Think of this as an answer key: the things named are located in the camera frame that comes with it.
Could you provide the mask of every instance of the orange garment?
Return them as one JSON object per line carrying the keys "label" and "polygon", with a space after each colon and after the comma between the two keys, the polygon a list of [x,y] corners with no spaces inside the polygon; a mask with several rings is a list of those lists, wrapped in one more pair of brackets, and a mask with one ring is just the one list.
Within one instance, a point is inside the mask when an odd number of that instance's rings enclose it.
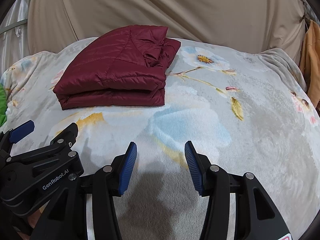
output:
{"label": "orange garment", "polygon": [[307,95],[314,107],[320,107],[320,27],[311,20],[302,46],[300,70],[307,84]]}

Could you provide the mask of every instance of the brown fabric backdrop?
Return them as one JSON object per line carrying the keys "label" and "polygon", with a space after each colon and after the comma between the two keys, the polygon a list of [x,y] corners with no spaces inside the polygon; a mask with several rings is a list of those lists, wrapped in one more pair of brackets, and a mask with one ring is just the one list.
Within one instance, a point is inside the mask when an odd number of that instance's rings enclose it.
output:
{"label": "brown fabric backdrop", "polygon": [[31,0],[30,52],[59,52],[126,25],[165,25],[168,37],[249,53],[279,47],[295,60],[305,34],[300,0]]}

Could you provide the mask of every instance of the folded clothing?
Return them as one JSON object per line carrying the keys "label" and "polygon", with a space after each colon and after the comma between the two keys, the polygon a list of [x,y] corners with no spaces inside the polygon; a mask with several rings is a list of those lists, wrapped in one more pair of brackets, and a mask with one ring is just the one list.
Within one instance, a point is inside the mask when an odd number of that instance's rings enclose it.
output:
{"label": "folded clothing", "polygon": [[165,71],[181,45],[167,30],[131,25],[93,41],[53,89],[61,108],[164,105]]}

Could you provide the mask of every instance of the green object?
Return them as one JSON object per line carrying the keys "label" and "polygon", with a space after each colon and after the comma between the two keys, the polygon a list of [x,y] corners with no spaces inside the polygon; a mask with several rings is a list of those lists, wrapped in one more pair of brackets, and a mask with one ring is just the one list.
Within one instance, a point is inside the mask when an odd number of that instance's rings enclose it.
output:
{"label": "green object", "polygon": [[0,126],[2,126],[7,121],[7,116],[5,111],[7,110],[7,95],[0,84]]}

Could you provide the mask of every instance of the maroon jacket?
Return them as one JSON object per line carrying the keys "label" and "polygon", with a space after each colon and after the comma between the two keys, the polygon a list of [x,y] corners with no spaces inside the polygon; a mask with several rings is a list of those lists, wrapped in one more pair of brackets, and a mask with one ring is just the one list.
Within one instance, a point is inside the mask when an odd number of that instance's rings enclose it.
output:
{"label": "maroon jacket", "polygon": [[167,30],[132,25],[89,44],[53,89],[62,109],[164,105],[165,71],[181,45],[165,37]]}

